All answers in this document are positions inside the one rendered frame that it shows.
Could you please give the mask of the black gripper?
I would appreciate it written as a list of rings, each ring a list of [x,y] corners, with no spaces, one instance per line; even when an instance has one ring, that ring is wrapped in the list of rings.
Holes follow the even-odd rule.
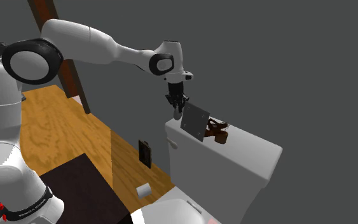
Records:
[[[179,97],[179,112],[182,113],[183,107],[185,107],[186,102],[189,100],[189,97],[184,95],[184,82],[179,83],[168,83],[168,94],[165,95],[169,104],[176,108],[175,98]]]

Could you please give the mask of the grey square plate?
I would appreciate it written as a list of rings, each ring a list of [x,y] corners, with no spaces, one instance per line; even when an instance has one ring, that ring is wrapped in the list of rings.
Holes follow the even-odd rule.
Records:
[[[187,102],[183,107],[181,128],[200,142],[203,141],[210,113]]]

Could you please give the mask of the brown sandal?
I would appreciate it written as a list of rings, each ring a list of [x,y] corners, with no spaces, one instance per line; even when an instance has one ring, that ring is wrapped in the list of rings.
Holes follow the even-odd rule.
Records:
[[[207,122],[207,128],[205,130],[205,137],[214,137],[214,141],[219,144],[225,144],[228,138],[226,129],[229,127],[228,123],[219,123],[212,118],[209,118]]]

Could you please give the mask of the white toilet paper roll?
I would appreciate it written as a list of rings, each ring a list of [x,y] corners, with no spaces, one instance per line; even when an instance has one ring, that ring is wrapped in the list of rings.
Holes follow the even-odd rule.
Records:
[[[152,194],[151,186],[149,183],[145,183],[136,188],[137,196],[139,199],[142,199],[150,194]]]

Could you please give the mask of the dark robot stand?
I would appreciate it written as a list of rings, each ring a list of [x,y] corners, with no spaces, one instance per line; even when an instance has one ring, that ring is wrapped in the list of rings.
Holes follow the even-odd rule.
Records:
[[[0,224],[134,224],[82,154],[38,176],[23,158],[0,165]]]

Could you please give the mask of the brown door frame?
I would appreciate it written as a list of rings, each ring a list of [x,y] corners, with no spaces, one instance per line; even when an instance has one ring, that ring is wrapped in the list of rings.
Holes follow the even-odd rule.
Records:
[[[39,30],[49,19],[58,19],[53,0],[27,0]],[[64,60],[61,64],[59,80],[67,98],[72,98],[80,103],[86,114],[91,110],[88,105],[78,72],[72,60]]]

